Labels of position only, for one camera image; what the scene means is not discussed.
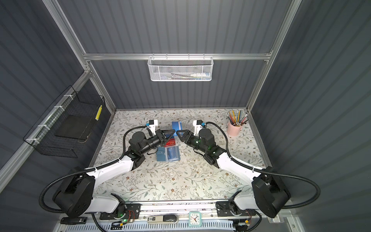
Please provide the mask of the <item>blue card from holder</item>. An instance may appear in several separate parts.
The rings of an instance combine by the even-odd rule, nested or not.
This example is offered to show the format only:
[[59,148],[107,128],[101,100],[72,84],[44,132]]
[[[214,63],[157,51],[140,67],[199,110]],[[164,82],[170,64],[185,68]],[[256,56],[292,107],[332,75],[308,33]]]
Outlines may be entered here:
[[183,126],[181,121],[173,121],[172,122],[172,129],[175,130],[174,137],[177,137],[177,131],[183,130]]

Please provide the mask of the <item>clear acrylic organizer box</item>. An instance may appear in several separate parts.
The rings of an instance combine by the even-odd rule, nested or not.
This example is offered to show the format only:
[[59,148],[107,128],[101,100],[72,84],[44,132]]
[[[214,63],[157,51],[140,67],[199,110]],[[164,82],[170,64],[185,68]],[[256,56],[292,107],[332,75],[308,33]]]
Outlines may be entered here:
[[[180,145],[180,144],[189,144],[190,143],[190,140],[191,140],[191,138],[192,137],[194,137],[194,133],[193,133],[193,135],[189,138],[189,140],[187,141],[187,142],[181,142],[180,140],[179,140],[179,138],[178,137],[172,137],[172,138],[175,138],[175,140],[176,140],[176,146],[178,146],[178,145]],[[165,145],[166,145],[166,143],[169,141],[170,139],[163,139],[163,141],[161,142],[161,146],[162,147],[164,147]]]

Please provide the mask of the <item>blue leather card holder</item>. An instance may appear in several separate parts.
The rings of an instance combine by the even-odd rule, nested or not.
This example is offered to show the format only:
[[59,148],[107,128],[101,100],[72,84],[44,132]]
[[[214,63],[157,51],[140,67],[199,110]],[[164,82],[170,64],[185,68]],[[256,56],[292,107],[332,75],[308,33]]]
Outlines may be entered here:
[[180,160],[179,146],[158,147],[156,160],[159,162],[173,162]]

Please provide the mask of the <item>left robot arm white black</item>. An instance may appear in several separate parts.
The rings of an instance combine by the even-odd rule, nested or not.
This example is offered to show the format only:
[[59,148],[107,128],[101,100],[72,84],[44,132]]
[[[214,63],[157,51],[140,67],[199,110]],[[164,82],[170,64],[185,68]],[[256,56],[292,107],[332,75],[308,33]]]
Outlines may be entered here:
[[174,129],[157,130],[150,138],[141,131],[134,133],[129,148],[120,158],[63,179],[53,202],[70,218],[85,213],[114,212],[123,200],[115,194],[96,194],[95,189],[107,180],[138,168],[146,153],[165,146],[174,133]]

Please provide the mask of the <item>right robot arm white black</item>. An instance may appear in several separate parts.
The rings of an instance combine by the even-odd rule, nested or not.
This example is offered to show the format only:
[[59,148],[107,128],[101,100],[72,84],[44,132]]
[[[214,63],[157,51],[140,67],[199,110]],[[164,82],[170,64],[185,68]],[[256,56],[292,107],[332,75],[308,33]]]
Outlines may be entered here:
[[262,174],[262,168],[229,157],[227,150],[216,144],[210,129],[201,129],[197,136],[189,130],[178,130],[176,134],[187,146],[200,151],[210,165],[239,177],[252,188],[252,195],[239,190],[230,197],[228,207],[232,214],[240,215],[245,210],[258,209],[274,218],[290,199],[290,193],[280,177]]

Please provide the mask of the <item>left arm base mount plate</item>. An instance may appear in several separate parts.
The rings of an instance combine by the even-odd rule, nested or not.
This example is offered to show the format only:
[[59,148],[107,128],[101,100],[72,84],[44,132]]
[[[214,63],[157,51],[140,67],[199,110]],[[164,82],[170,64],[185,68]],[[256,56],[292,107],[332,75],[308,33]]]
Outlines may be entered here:
[[113,219],[138,219],[141,211],[141,204],[125,204],[119,205],[113,213],[101,213],[100,220],[113,220]]

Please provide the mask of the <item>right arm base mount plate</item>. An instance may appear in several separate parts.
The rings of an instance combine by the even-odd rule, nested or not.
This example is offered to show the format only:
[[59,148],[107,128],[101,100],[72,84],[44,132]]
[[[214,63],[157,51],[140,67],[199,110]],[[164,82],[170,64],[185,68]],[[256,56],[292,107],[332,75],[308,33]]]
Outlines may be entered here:
[[215,207],[219,217],[250,217],[256,215],[253,210],[241,210],[235,203],[230,203],[229,201],[217,201]]

